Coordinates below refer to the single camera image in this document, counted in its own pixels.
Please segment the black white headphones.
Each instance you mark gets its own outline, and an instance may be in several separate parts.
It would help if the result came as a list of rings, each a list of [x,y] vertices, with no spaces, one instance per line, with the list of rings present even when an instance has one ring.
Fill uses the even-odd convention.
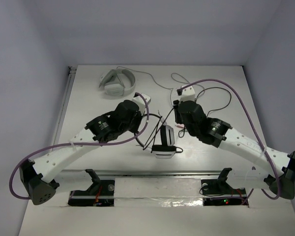
[[[152,145],[149,144],[149,141],[143,144],[137,137],[135,139],[137,146],[142,150],[149,151],[157,159],[171,159],[175,154],[183,153],[183,149],[175,145],[174,129],[166,123],[166,119],[160,114],[150,113],[150,116],[159,119],[151,133]]]

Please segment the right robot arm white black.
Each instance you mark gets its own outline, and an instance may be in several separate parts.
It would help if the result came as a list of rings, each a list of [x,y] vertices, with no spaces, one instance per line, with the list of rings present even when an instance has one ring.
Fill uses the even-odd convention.
[[[217,179],[219,191],[229,193],[234,188],[253,188],[269,190],[288,200],[295,197],[295,151],[286,153],[261,147],[230,124],[207,117],[194,101],[176,100],[173,106],[176,123],[183,124],[190,136],[252,163],[246,171],[224,168]]]

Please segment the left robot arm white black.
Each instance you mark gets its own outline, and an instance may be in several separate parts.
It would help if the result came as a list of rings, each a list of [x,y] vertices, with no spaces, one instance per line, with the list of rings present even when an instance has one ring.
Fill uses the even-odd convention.
[[[51,152],[34,160],[27,159],[19,167],[20,179],[34,205],[49,201],[60,192],[74,191],[95,196],[101,180],[92,169],[65,172],[70,164],[85,154],[104,146],[127,143],[117,138],[129,131],[139,135],[143,115],[148,111],[148,102],[139,96],[124,100],[115,110],[89,121],[68,143],[51,147]]]

